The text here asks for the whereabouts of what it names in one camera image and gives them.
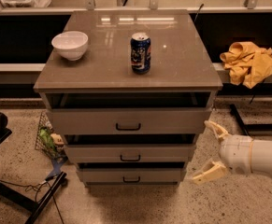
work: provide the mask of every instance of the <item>terrazzo floor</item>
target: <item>terrazzo floor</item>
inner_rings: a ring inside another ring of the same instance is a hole
[[[272,123],[272,99],[217,98],[210,119],[229,133],[240,134],[230,115],[235,104],[246,123]],[[0,145],[0,179],[21,185],[38,184],[52,170],[50,159],[35,150],[41,112],[35,101],[2,102],[0,111],[8,116],[12,135]],[[257,136],[272,140],[272,136]],[[198,138],[185,180],[178,186],[95,186],[84,187],[69,161],[61,170],[67,173],[67,186],[55,194],[65,224],[95,223],[272,223],[272,179],[263,175],[228,175],[197,186],[187,180],[211,157],[218,157],[218,143],[210,130]],[[12,187],[34,199],[32,190]],[[0,224],[25,223],[29,212],[0,196]],[[62,223],[50,201],[36,223]]]

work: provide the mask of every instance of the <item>drawer handle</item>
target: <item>drawer handle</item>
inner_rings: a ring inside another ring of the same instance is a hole
[[[140,160],[141,160],[141,156],[138,155],[138,156],[137,156],[137,159],[135,159],[135,160],[127,160],[127,159],[124,159],[124,158],[123,158],[123,155],[120,155],[120,160],[121,160],[121,161],[140,161]]]
[[[129,181],[127,181],[127,180],[125,179],[125,176],[123,177],[123,183],[139,183],[140,180],[141,180],[141,177],[140,177],[140,176],[137,178],[137,180],[129,180]]]
[[[119,123],[116,123],[116,130],[117,131],[139,131],[140,128],[141,128],[141,123],[138,123],[137,127],[135,127],[135,128],[123,128],[120,126]]]

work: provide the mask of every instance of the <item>chair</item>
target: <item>chair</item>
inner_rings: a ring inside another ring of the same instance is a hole
[[[7,116],[0,112],[0,144],[11,134],[12,131],[7,128]],[[39,203],[5,186],[2,182],[0,182],[0,195],[30,211],[31,216],[25,223],[34,223],[59,186],[65,182],[65,177],[66,173],[61,172]]]

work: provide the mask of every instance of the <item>white bowl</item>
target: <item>white bowl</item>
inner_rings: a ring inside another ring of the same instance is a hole
[[[51,44],[61,56],[69,61],[75,61],[86,52],[88,36],[78,31],[64,32],[55,36]]]

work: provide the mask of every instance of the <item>green object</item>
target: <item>green object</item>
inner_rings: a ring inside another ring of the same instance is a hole
[[[50,130],[47,127],[40,128],[39,137],[49,151],[57,152],[53,139],[50,136]]]

